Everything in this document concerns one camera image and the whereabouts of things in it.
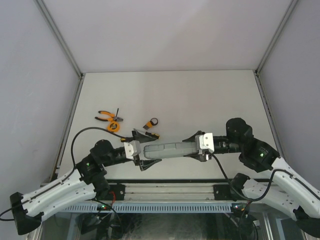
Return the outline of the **grey plastic tool case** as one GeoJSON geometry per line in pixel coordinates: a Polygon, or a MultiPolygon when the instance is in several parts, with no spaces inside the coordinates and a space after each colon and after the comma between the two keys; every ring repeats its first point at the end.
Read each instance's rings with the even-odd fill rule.
{"type": "Polygon", "coordinates": [[[152,144],[143,148],[143,155],[149,160],[180,158],[198,153],[199,150],[195,142],[152,144]]]}

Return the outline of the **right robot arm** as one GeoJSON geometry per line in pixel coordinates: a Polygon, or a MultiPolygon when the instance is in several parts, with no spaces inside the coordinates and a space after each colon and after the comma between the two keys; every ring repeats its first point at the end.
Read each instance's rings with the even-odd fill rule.
{"type": "Polygon", "coordinates": [[[229,184],[230,195],[237,200],[263,202],[286,214],[308,235],[320,236],[320,191],[300,176],[280,153],[268,143],[254,137],[253,129],[242,118],[226,122],[226,135],[197,131],[186,142],[196,144],[207,158],[217,154],[238,153],[247,168],[269,179],[264,186],[238,173],[229,184]]]}

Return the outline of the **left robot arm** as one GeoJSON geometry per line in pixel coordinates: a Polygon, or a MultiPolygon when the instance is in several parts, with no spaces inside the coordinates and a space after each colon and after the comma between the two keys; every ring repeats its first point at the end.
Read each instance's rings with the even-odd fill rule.
{"type": "Polygon", "coordinates": [[[131,156],[127,147],[153,142],[159,136],[136,130],[131,133],[131,137],[120,137],[123,146],[118,148],[113,148],[106,139],[99,140],[88,156],[73,163],[70,171],[46,186],[27,194],[13,193],[10,203],[17,233],[22,236],[34,231],[52,215],[73,204],[95,198],[106,199],[110,193],[110,185],[105,178],[106,167],[133,161],[145,170],[143,161],[138,156],[131,156]]]}

